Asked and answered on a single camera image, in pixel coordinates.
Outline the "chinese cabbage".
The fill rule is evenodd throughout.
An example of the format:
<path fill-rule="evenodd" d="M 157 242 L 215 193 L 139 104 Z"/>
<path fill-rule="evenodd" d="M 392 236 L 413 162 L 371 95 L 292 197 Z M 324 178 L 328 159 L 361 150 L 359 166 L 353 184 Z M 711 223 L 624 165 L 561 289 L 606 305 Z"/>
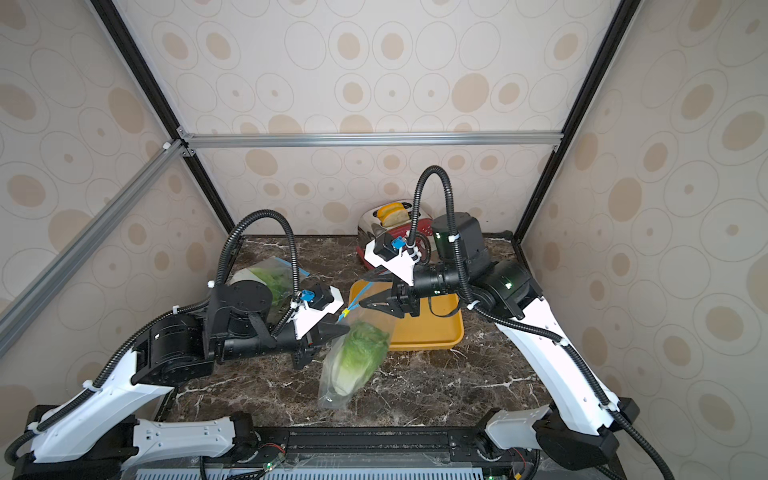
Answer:
<path fill-rule="evenodd" d="M 390 334 L 366 322 L 351 326 L 331 368 L 331 387 L 348 397 L 373 376 L 389 351 Z"/>
<path fill-rule="evenodd" d="M 248 271 L 269 288 L 273 306 L 279 306 L 292 293 L 292 277 L 289 271 L 263 267 L 249 268 Z"/>

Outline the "clear zipper bag blue seal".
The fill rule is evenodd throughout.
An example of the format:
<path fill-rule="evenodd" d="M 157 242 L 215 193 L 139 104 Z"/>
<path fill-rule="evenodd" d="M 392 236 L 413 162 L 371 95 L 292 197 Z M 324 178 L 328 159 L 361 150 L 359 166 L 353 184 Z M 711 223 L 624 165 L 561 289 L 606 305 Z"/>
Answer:
<path fill-rule="evenodd" d="M 268 323 L 270 325 L 276 324 L 284 315 L 289 304 L 288 298 L 292 293 L 291 263 L 278 257 L 270 257 L 237 270 L 228 283 L 245 280 L 258 281 L 269 288 L 273 301 L 268 315 Z"/>

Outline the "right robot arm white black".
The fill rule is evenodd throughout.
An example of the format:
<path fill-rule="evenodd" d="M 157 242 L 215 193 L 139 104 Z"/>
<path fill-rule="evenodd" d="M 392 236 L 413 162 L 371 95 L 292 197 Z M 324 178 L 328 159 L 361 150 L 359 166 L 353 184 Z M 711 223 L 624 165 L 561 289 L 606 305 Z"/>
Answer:
<path fill-rule="evenodd" d="M 375 282 L 389 288 L 362 305 L 395 318 L 419 315 L 426 300 L 457 295 L 467 309 L 495 324 L 525 356 L 552 401 L 534 410 L 499 410 L 482 424 L 478 452 L 489 460 L 505 450 L 546 454 L 572 471 L 594 468 L 612 477 L 617 432 L 639 434 L 635 402 L 619 397 L 587 365 L 560 328 L 543 291 L 515 260 L 492 258 L 476 218 L 442 215 L 419 229 L 396 232 L 373 224 L 364 260 Z"/>

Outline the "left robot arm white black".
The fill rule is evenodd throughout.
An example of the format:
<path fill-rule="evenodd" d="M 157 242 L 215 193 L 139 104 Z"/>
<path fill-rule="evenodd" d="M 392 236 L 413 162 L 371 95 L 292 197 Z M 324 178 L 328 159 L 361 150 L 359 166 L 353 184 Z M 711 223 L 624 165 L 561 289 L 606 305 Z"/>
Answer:
<path fill-rule="evenodd" d="M 226 361 L 288 354 L 295 369 L 347 333 L 340 291 L 316 284 L 291 299 L 284 327 L 270 325 L 271 290 L 243 280 L 175 307 L 129 337 L 93 381 L 61 406 L 38 406 L 5 453 L 16 479 L 111 479 L 144 463 L 184 457 L 249 462 L 260 443 L 251 417 L 202 422 L 137 417 L 139 408 Z"/>

